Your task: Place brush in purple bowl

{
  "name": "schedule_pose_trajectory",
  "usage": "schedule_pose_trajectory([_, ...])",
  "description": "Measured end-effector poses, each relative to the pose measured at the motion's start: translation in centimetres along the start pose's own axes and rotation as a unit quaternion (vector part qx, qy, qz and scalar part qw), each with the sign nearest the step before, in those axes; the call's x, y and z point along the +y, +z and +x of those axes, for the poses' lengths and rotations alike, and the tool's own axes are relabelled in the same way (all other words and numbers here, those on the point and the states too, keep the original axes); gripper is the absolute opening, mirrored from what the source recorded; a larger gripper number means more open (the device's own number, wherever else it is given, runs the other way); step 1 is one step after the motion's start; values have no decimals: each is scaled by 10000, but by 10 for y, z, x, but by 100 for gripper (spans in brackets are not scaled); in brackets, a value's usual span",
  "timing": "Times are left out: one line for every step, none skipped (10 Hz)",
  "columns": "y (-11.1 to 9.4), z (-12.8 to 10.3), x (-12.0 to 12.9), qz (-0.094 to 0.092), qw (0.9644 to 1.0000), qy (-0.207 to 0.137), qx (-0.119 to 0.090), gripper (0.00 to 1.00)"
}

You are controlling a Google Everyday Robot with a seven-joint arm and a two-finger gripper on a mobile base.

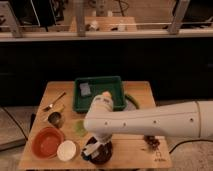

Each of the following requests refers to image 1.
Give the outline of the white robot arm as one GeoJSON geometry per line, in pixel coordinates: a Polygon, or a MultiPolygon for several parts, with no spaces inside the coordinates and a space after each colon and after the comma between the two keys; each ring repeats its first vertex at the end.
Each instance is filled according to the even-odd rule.
{"type": "Polygon", "coordinates": [[[192,101],[155,108],[114,111],[113,100],[96,95],[84,119],[84,128],[96,139],[85,156],[111,141],[113,134],[213,137],[213,101],[192,101]]]}

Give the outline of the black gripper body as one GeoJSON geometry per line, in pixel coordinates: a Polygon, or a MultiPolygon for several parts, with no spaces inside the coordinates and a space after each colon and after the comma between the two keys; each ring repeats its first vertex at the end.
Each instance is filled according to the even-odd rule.
{"type": "Polygon", "coordinates": [[[90,154],[94,153],[101,145],[106,145],[108,142],[110,142],[109,139],[97,140],[95,137],[91,137],[83,148],[83,153],[86,156],[89,156],[90,154]]]}

